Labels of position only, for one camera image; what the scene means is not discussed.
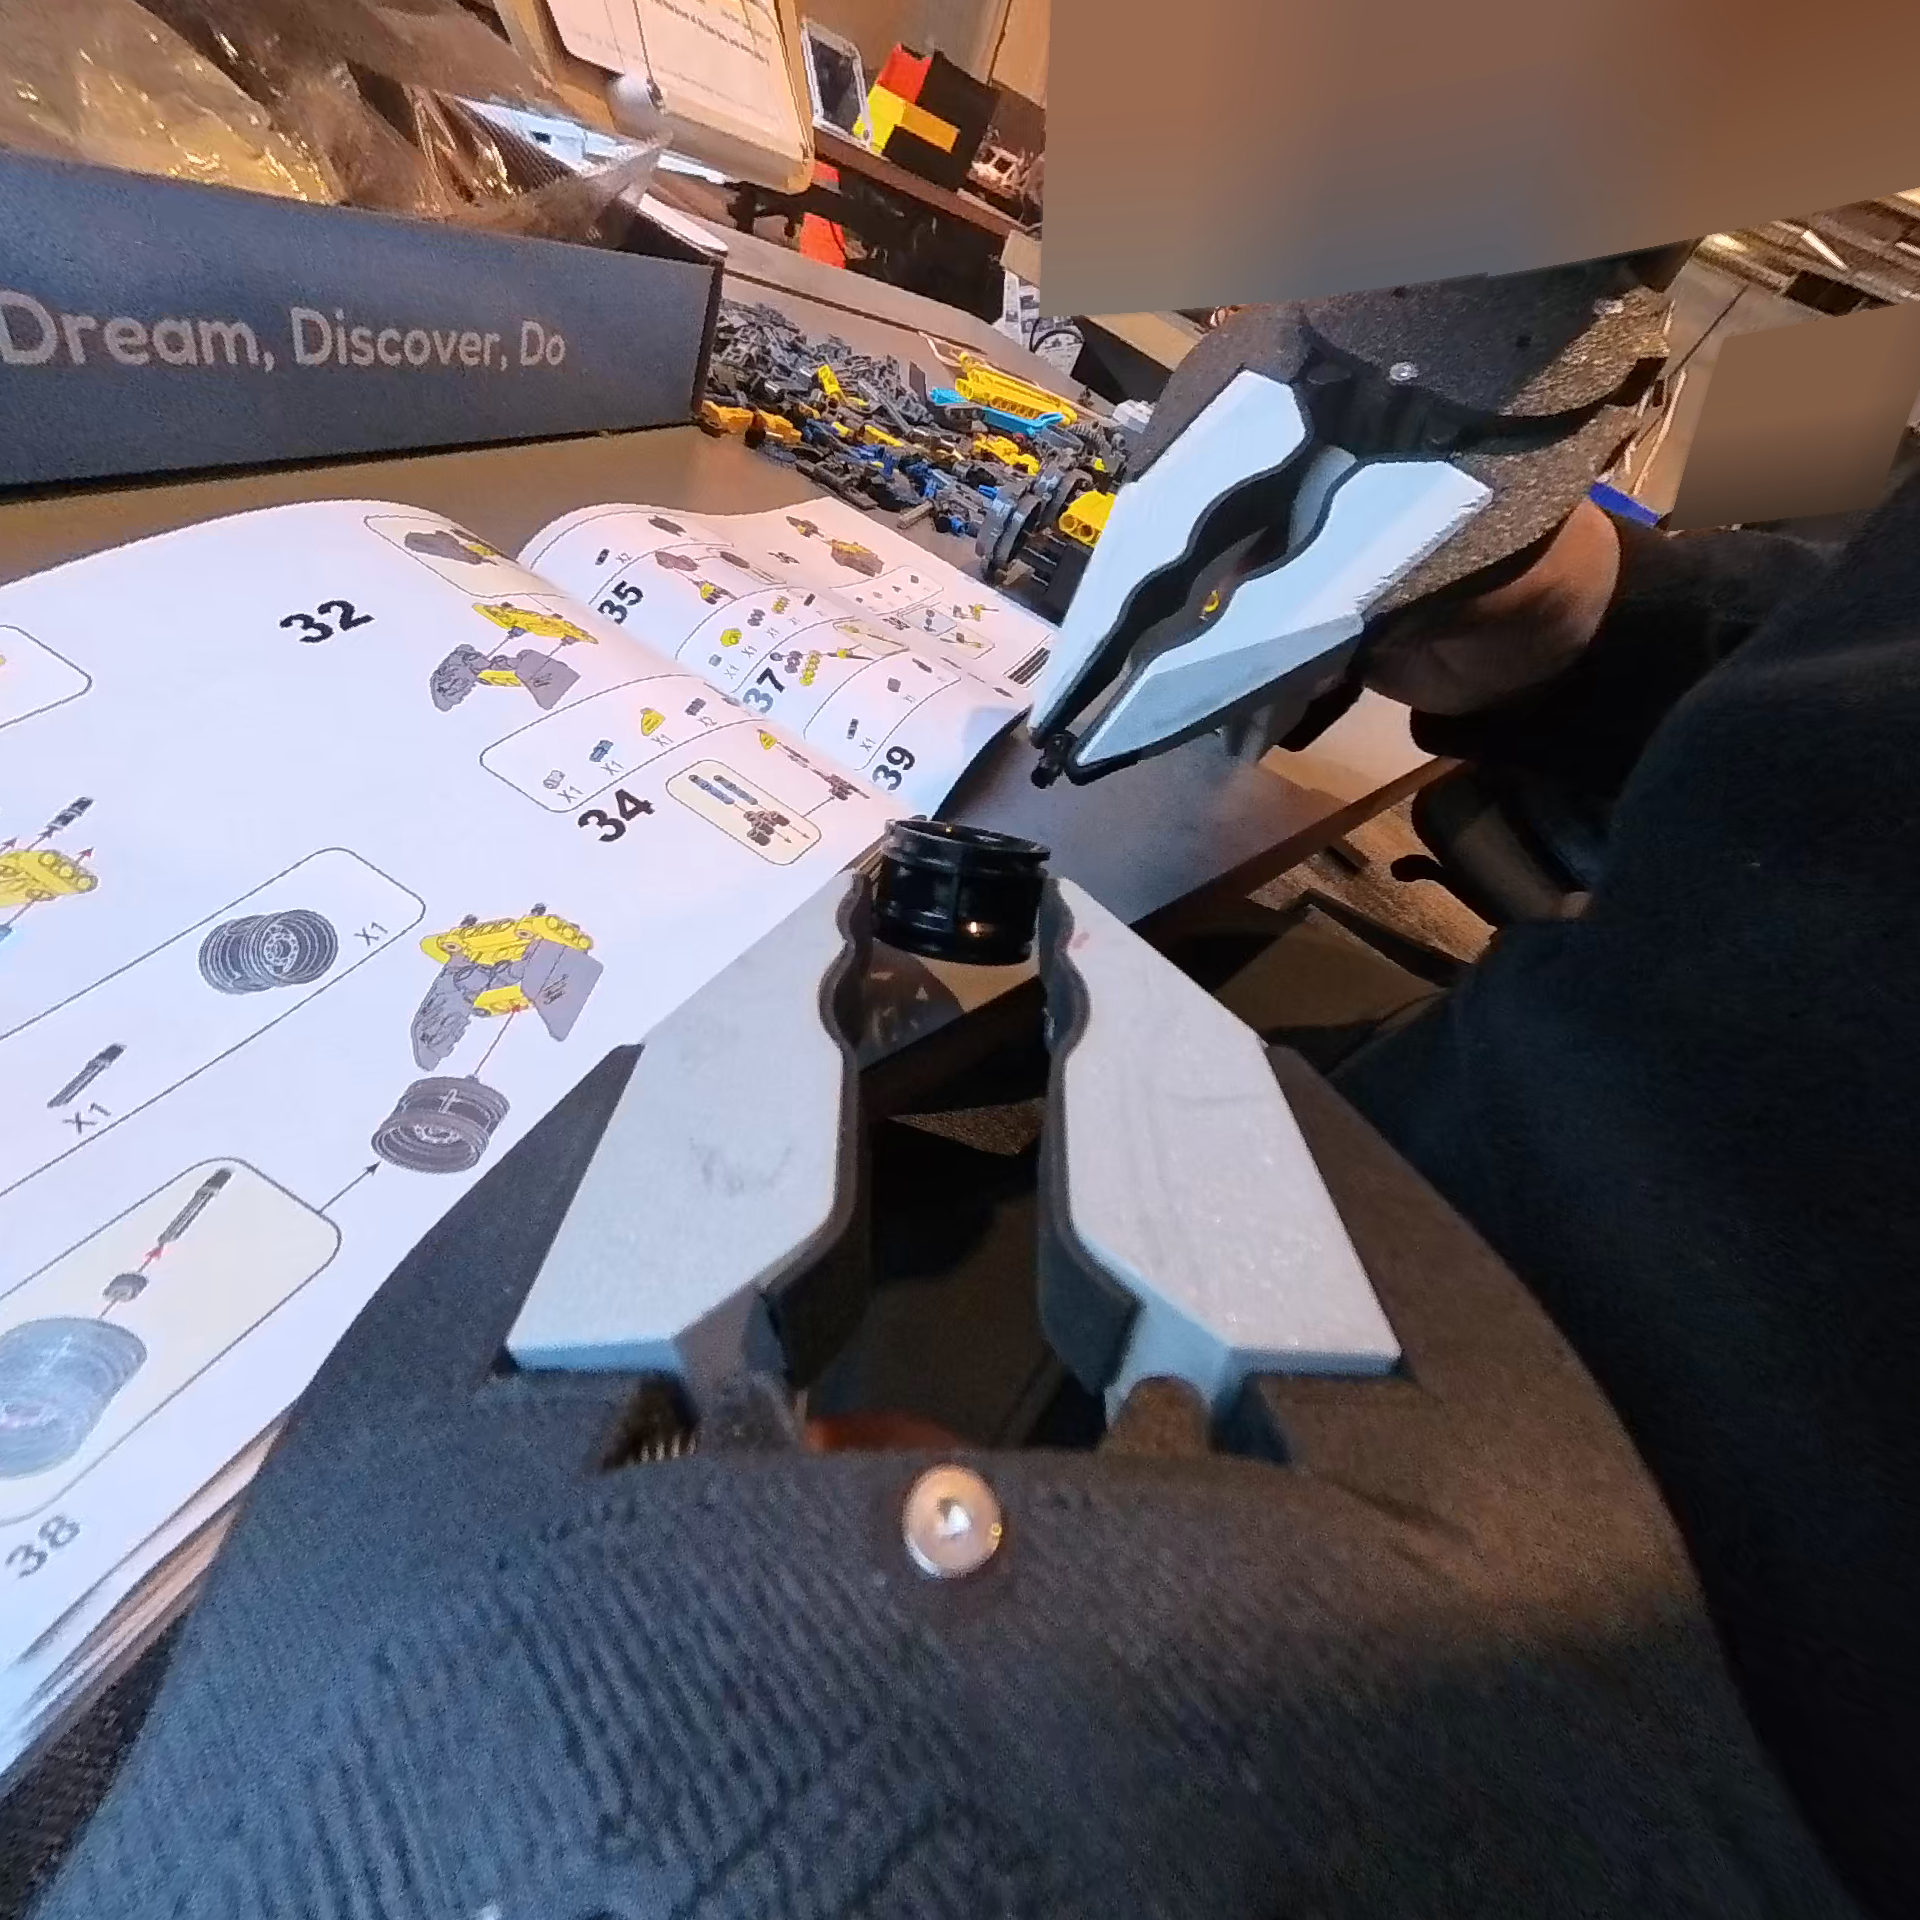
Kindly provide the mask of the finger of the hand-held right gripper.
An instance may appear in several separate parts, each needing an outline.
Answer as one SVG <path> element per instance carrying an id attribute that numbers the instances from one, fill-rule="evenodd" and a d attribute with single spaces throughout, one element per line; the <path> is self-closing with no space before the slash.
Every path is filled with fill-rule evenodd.
<path id="1" fill-rule="evenodd" d="M 1338 477 L 1291 553 L 1241 570 L 1130 663 L 1059 749 L 1060 777 L 1093 781 L 1235 723 L 1279 695 L 1315 698 L 1345 669 L 1374 607 L 1459 537 L 1493 489 L 1454 465 L 1374 461 Z"/>
<path id="2" fill-rule="evenodd" d="M 1274 639 L 1207 660 L 1214 630 L 1197 607 L 1226 561 L 1284 530 L 1284 471 L 1309 443 L 1295 390 L 1238 370 L 1126 477 L 1036 683 L 1036 749 L 1164 753 L 1283 683 Z"/>

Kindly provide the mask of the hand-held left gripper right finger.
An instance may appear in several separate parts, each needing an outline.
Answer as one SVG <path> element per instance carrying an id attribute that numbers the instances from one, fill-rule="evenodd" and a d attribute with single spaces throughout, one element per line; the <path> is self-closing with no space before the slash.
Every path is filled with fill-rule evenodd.
<path id="1" fill-rule="evenodd" d="M 1113 1425 L 1146 1382 L 1209 1422 L 1253 1378 L 1386 1381 L 1401 1342 L 1253 1026 L 1047 879 L 1041 1325 Z"/>

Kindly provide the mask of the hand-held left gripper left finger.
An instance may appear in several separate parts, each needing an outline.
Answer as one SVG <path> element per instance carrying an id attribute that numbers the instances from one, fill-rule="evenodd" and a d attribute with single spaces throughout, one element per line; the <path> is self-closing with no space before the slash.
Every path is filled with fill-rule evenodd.
<path id="1" fill-rule="evenodd" d="M 871 885 L 835 878 L 639 1045 L 507 1333 L 529 1373 L 809 1387 L 871 1290 Z"/>

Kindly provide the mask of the black toy wheel rim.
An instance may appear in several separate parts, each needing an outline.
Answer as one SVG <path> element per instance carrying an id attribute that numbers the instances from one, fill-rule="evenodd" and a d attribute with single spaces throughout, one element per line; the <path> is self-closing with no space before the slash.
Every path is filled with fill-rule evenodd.
<path id="1" fill-rule="evenodd" d="M 1020 966 L 1033 953 L 1049 849 L 1011 831 L 894 821 L 871 879 L 876 941 L 963 966 Z"/>

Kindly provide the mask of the person's right hand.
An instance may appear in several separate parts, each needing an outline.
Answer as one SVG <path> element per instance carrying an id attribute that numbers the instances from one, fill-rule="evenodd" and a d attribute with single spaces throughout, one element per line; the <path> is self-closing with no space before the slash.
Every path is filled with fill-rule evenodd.
<path id="1" fill-rule="evenodd" d="M 1484 713 L 1551 681 L 1594 639 L 1621 570 L 1617 521 L 1588 499 L 1559 527 L 1475 578 L 1381 614 L 1361 683 L 1414 713 Z"/>

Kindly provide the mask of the yellow black brick vehicle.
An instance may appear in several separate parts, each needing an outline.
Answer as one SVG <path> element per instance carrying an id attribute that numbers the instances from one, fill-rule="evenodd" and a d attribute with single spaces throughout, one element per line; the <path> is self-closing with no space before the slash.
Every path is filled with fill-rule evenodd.
<path id="1" fill-rule="evenodd" d="M 1063 622 L 1113 513 L 1137 452 L 1124 425 L 1047 425 L 1029 441 L 1038 468 L 1002 486 L 975 533 L 975 558 L 995 588 Z"/>

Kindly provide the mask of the pile of loose brick pieces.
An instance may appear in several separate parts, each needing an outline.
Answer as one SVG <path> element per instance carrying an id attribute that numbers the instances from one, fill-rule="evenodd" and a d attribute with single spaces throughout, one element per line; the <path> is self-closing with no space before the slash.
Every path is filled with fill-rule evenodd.
<path id="1" fill-rule="evenodd" d="M 995 497 L 1038 468 L 1038 430 L 1116 425 L 965 351 L 925 373 L 732 300 L 718 306 L 694 417 L 851 506 L 971 539 Z"/>

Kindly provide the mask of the yellow red black blocks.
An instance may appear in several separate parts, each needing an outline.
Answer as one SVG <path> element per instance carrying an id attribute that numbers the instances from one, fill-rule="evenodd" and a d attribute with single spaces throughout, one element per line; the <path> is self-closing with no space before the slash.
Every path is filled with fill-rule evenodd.
<path id="1" fill-rule="evenodd" d="M 865 125 L 877 156 L 959 190 L 998 106 L 996 86 L 942 52 L 895 43 L 868 86 Z"/>

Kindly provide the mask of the open instruction manual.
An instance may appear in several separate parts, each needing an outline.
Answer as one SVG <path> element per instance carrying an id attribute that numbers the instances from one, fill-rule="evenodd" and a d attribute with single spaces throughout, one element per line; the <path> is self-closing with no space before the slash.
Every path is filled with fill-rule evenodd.
<path id="1" fill-rule="evenodd" d="M 5 588 L 5 1773 L 204 1571 L 379 1282 L 1031 702 L 829 501 L 521 555 L 399 503 Z"/>

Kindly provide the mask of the person's black sweater torso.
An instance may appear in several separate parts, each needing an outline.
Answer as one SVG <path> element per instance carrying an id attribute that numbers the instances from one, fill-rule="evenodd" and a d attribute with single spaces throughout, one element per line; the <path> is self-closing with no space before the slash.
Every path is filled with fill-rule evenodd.
<path id="1" fill-rule="evenodd" d="M 1915 1916 L 1918 749 L 1906 996 L 1482 959 L 1345 1091 L 1583 1357 L 1825 1852 Z"/>

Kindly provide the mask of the clear acrylic holder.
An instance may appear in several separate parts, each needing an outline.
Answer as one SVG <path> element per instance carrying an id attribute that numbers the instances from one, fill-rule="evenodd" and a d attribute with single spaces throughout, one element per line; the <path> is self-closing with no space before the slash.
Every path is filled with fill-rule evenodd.
<path id="1" fill-rule="evenodd" d="M 799 23 L 812 123 L 865 137 L 868 83 L 853 39 L 809 17 Z"/>

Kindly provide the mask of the dark blue cardboard box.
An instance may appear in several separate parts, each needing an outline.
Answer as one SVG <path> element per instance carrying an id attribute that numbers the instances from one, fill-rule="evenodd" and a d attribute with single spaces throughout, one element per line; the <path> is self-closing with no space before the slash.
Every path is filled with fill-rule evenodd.
<path id="1" fill-rule="evenodd" d="M 5 153 L 3 477 L 324 465 L 691 418 L 718 266 Z"/>

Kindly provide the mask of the printed paper sheet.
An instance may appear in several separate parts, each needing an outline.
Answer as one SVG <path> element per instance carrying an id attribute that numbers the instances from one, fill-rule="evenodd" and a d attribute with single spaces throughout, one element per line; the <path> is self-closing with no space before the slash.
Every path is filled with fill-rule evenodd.
<path id="1" fill-rule="evenodd" d="M 798 162 L 809 156 L 775 3 L 549 3 L 569 57 L 597 69 L 622 129 L 671 125 Z"/>

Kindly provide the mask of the clear plastic bags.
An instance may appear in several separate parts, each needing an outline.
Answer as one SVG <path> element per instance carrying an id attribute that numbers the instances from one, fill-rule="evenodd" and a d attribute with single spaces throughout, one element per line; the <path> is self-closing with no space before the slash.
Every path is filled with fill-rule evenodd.
<path id="1" fill-rule="evenodd" d="M 5 3 L 6 153 L 620 246 L 663 142 L 562 108 L 491 5 Z"/>

